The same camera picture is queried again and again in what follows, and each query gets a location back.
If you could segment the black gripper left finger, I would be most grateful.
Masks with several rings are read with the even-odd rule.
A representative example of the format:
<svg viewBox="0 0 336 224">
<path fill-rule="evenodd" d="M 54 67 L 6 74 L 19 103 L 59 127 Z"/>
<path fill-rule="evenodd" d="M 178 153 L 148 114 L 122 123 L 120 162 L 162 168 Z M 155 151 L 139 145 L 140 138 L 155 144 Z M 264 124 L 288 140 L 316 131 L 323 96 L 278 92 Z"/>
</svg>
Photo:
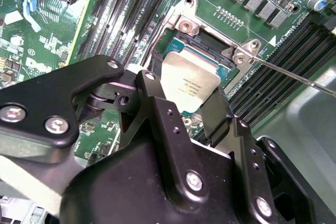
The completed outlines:
<svg viewBox="0 0 336 224">
<path fill-rule="evenodd" d="M 167 100 L 160 80 L 147 70 L 128 74 L 107 56 L 95 56 L 71 66 L 10 86 L 1 91 L 1 179 L 19 172 L 18 161 L 62 163 L 79 135 L 80 107 L 74 97 L 106 85 L 129 97 L 112 106 L 133 117 L 124 141 L 149 138 L 155 147 L 162 184 L 170 200 L 206 200 L 204 181 L 187 181 L 203 170 L 176 105 Z"/>
</svg>

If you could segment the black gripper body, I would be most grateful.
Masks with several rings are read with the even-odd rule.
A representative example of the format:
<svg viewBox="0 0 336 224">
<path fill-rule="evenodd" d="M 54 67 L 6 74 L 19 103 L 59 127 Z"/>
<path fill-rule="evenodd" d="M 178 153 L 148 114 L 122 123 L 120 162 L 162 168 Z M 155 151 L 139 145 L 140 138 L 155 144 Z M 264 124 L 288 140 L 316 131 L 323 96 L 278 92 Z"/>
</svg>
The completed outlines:
<svg viewBox="0 0 336 224">
<path fill-rule="evenodd" d="M 205 170 L 209 200 L 196 211 L 179 210 L 167 197 L 154 147 L 148 141 L 82 170 L 66 188 L 61 223 L 250 223 L 233 190 L 233 162 L 223 152 L 194 143 Z"/>
</svg>

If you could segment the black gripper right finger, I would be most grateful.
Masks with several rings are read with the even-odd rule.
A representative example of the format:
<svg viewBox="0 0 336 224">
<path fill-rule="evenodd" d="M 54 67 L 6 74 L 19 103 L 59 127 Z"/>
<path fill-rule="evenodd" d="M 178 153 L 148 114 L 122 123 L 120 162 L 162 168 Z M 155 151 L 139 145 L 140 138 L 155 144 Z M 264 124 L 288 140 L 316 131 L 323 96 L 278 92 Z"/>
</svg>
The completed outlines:
<svg viewBox="0 0 336 224">
<path fill-rule="evenodd" d="M 293 163 L 273 141 L 255 140 L 235 116 L 222 89 L 202 105 L 206 138 L 233 161 L 234 208 L 243 222 L 315 223 L 313 194 Z"/>
</svg>

